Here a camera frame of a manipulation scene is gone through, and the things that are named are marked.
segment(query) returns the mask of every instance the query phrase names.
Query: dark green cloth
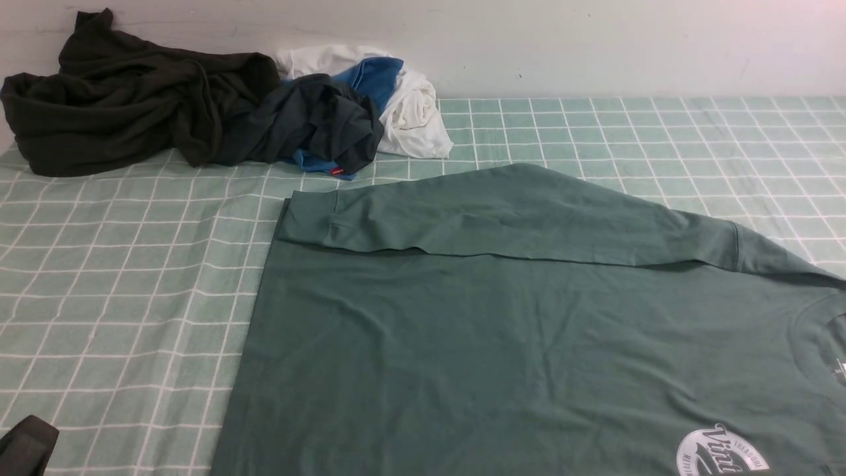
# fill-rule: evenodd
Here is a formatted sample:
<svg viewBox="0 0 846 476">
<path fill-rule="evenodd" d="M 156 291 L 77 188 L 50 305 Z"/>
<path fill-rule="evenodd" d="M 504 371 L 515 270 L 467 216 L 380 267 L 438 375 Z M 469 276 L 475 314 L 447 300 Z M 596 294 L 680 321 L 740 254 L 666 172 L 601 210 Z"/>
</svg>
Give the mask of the dark green cloth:
<svg viewBox="0 0 846 476">
<path fill-rule="evenodd" d="M 295 192 L 211 474 L 846 474 L 839 278 L 530 165 Z"/>
<path fill-rule="evenodd" d="M 57 75 L 3 82 L 8 126 L 34 174 L 99 174 L 169 147 L 195 167 L 215 161 L 226 121 L 279 85 L 263 54 L 161 47 L 113 20 L 108 8 L 78 12 Z"/>
</svg>

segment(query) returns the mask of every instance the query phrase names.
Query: printed logo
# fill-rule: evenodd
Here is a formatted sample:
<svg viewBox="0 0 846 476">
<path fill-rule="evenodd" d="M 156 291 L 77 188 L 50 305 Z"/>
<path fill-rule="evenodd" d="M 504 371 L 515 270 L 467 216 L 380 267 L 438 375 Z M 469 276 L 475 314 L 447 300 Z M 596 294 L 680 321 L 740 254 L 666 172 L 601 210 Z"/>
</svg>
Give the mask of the printed logo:
<svg viewBox="0 0 846 476">
<path fill-rule="evenodd" d="M 678 446 L 676 466 L 681 476 L 743 473 L 770 468 L 749 441 L 719 423 L 713 429 L 697 429 L 685 436 Z"/>
</svg>

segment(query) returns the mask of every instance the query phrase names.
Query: bed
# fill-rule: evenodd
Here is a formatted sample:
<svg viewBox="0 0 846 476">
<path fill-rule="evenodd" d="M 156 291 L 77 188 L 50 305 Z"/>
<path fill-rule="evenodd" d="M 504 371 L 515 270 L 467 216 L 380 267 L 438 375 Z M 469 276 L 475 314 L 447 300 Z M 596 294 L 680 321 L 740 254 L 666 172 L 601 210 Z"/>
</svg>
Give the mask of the bed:
<svg viewBox="0 0 846 476">
<path fill-rule="evenodd" d="M 283 200 L 531 162 L 733 220 L 846 276 L 846 97 L 443 99 L 449 159 L 354 181 L 192 169 L 93 177 L 0 157 L 0 433 L 62 431 L 49 474 L 207 473 Z"/>
</svg>

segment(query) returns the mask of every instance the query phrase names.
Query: pile of clothes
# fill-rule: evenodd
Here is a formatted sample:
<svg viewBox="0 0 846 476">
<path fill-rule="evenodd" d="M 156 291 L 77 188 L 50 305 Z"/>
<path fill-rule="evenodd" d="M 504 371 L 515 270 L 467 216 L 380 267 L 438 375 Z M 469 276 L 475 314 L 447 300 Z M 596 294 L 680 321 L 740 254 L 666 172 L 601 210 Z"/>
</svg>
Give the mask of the pile of clothes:
<svg viewBox="0 0 846 476">
<path fill-rule="evenodd" d="M 79 12 L 57 75 L 9 76 L 6 120 L 35 174 L 96 174 L 176 147 L 192 166 L 288 161 L 351 179 L 376 151 L 445 158 L 425 76 L 370 47 L 209 54 Z"/>
</svg>

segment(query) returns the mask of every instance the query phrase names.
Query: neckline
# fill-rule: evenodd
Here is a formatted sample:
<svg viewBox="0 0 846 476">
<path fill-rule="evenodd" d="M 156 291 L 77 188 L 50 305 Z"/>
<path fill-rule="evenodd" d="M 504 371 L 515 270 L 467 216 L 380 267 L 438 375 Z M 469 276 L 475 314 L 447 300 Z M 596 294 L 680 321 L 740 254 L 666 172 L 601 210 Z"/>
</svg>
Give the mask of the neckline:
<svg viewBox="0 0 846 476">
<path fill-rule="evenodd" d="M 819 335 L 832 319 L 846 312 L 846 292 L 837 291 L 806 307 L 790 326 L 790 345 L 799 371 L 814 389 L 846 408 L 846 386 L 839 384 L 820 357 Z"/>
</svg>

